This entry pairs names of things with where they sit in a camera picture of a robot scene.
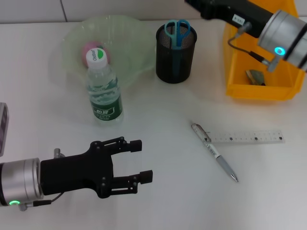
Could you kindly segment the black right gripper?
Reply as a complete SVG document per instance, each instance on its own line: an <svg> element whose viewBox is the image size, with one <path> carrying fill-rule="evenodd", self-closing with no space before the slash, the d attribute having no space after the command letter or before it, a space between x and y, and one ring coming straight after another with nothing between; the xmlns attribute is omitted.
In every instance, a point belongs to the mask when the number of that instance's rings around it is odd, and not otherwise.
<svg viewBox="0 0 307 230"><path fill-rule="evenodd" d="M259 38L273 13L248 0L187 0L188 5L197 10L205 20L218 19L239 28L251 24L247 34Z"/></svg>

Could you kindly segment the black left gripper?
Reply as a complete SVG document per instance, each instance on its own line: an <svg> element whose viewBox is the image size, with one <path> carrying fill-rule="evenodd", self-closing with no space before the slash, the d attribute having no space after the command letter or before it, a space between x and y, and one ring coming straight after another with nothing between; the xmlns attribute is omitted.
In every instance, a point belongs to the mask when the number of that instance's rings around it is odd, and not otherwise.
<svg viewBox="0 0 307 230"><path fill-rule="evenodd" d="M94 190L99 198L136 194L138 184L153 181L153 171L115 177L111 155L142 150L142 141L127 142L124 137L91 143L87 152L41 161L40 185L44 195L84 188Z"/></svg>

